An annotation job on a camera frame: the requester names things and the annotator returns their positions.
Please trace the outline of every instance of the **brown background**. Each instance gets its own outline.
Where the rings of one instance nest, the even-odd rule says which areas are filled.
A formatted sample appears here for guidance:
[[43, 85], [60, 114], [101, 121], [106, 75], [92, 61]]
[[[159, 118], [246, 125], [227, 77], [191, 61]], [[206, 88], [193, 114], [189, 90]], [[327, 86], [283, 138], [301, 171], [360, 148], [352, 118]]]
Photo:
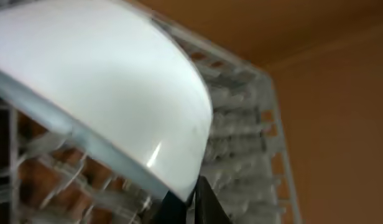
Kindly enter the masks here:
[[383, 1], [141, 2], [273, 76], [305, 223], [383, 223]]

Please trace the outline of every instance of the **wire rack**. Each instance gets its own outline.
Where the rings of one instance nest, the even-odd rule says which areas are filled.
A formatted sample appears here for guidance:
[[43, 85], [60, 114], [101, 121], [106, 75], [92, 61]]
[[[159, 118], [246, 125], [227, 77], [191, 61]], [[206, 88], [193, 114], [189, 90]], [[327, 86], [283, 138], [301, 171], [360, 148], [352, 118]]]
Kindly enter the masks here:
[[[207, 84], [214, 119], [201, 175], [228, 216], [240, 224], [302, 223], [270, 76], [137, 2], [131, 4], [171, 36]], [[71, 136], [49, 132], [5, 103], [0, 110], [7, 110], [11, 121], [11, 166], [0, 170], [0, 178], [10, 175], [11, 184], [0, 186], [0, 203], [12, 202], [13, 221], [142, 223], [149, 216], [154, 198], [89, 158]], [[29, 188], [35, 195], [24, 196], [22, 189]], [[191, 207], [189, 223], [193, 212]]]

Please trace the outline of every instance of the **brown wall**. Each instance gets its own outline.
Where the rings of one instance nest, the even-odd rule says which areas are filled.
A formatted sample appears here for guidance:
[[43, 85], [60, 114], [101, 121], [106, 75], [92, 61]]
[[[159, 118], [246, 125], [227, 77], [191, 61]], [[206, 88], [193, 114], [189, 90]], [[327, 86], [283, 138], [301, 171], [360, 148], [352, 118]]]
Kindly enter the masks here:
[[383, 223], [383, 24], [267, 69], [306, 223]]

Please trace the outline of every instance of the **dish rack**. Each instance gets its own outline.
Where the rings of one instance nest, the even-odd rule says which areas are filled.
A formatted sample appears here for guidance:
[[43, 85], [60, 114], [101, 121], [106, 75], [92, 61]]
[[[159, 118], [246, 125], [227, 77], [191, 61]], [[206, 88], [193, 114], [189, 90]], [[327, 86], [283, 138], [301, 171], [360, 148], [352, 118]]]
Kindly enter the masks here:
[[[302, 223], [270, 76], [137, 2], [132, 4], [171, 36], [207, 84], [214, 118], [201, 175], [228, 217], [240, 224]], [[10, 166], [0, 169], [0, 179], [10, 176], [11, 183], [0, 185], [0, 203], [12, 202], [12, 221], [104, 223], [93, 220], [100, 212], [109, 214], [112, 223], [144, 223], [154, 214], [159, 202], [148, 192], [90, 159], [70, 136], [49, 132], [17, 110], [22, 108], [0, 101], [0, 111], [9, 114], [11, 140]], [[278, 166], [281, 170], [274, 172]], [[49, 178], [30, 176], [36, 172]], [[286, 194], [279, 197], [278, 188], [284, 186]], [[21, 190], [28, 187], [49, 190], [25, 205]], [[82, 197], [72, 206], [60, 199], [72, 200], [74, 195]], [[193, 223], [193, 212], [191, 206], [188, 223]]]

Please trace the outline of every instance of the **gray dish rack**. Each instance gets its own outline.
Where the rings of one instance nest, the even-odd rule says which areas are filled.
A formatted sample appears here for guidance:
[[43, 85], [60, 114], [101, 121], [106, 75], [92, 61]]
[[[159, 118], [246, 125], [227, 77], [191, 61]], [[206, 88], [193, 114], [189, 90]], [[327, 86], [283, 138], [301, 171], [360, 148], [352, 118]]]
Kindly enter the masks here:
[[[301, 224], [280, 111], [270, 76], [154, 11], [136, 2], [132, 4], [171, 36], [193, 60], [207, 84], [213, 103], [214, 119], [201, 175], [209, 180], [224, 211], [234, 223], [239, 224], [281, 224], [284, 213], [292, 213], [293, 223]], [[66, 164], [55, 166], [58, 162], [49, 153], [72, 145], [69, 136], [47, 133], [23, 142], [27, 151], [22, 157], [17, 157], [17, 146], [20, 143], [16, 131], [16, 113], [5, 105], [0, 105], [0, 110], [10, 111], [12, 130], [11, 167], [2, 170], [0, 175], [11, 176], [13, 189], [9, 194], [8, 190], [0, 188], [0, 203], [12, 201], [13, 217], [18, 217], [21, 211], [34, 216], [36, 223], [74, 223], [63, 217], [55, 218], [53, 213], [43, 209], [45, 204], [41, 205], [39, 211], [30, 211], [25, 207], [19, 209], [17, 167], [25, 160], [37, 157], [42, 164], [55, 169], [62, 177], [60, 184], [47, 196], [46, 203], [55, 194], [76, 182], [82, 191], [93, 198], [94, 204], [88, 208], [89, 211], [94, 206], [104, 207], [116, 214], [118, 222], [141, 222], [135, 214], [149, 206], [151, 198], [146, 192], [134, 189], [133, 186], [127, 186], [121, 193], [93, 190], [80, 175], [86, 154], [76, 167]], [[282, 174], [272, 172], [272, 158], [276, 155], [282, 158]], [[110, 177], [107, 183], [115, 178]], [[276, 188], [282, 180], [286, 181], [288, 198], [277, 196]], [[290, 205], [291, 210], [286, 210], [284, 205]], [[193, 212], [192, 207], [188, 211], [188, 223], [193, 223]], [[88, 214], [86, 211], [83, 219], [77, 223], [87, 222]]]

